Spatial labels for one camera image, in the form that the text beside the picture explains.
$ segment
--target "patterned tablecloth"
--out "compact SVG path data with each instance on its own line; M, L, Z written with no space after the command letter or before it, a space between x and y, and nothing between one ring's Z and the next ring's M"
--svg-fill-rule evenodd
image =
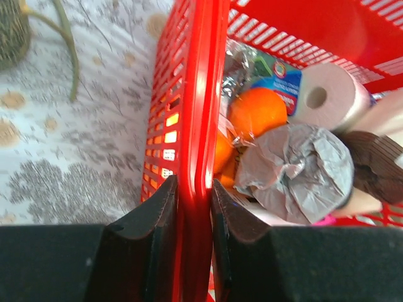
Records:
M0 225L108 223L139 203L156 40L172 0L64 0L81 65L30 18L24 61L0 72ZM52 0L27 4L53 20Z

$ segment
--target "tablecloth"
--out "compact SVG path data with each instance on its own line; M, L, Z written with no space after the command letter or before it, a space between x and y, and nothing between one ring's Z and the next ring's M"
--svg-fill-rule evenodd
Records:
M57 22L52 0L27 0ZM31 45L0 72L0 225L109 223L140 200L156 41L172 0L65 0L80 63L30 18Z

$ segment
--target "gray plastic bag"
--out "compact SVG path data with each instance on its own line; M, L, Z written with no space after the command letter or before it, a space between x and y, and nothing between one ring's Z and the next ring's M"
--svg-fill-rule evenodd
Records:
M255 140L241 157L235 188L280 218L308 225L348 202L354 165L330 131L285 125Z

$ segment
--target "gray floral pattern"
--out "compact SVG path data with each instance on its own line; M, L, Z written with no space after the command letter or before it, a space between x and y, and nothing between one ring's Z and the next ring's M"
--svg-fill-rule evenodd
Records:
M0 224L108 223L139 204L156 42L172 0L63 0L80 62L30 19L0 73ZM27 4L57 19L52 0Z

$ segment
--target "green stem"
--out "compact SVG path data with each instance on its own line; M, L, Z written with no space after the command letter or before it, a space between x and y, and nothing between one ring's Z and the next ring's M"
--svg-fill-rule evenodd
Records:
M56 8L57 8L59 15L60 15L60 9L64 13L64 9L60 2L59 2L59 6L57 5ZM73 84L72 84L72 88L71 88L71 92L70 92L70 100L72 102L75 101L76 96L77 96L78 82L79 82L79 61L78 61L78 57L77 57L76 47L74 45L74 39L71 34L71 30L68 32L68 31L66 31L66 29L60 28L52 20L48 19L47 17L45 17L44 15L42 15L36 11L33 11L32 9L27 8L26 6L22 7L22 12L27 14L28 16L32 16L32 17L37 18L40 21L46 23L53 30L57 31L62 36L62 38L65 40L67 46L69 47L71 62L73 65Z

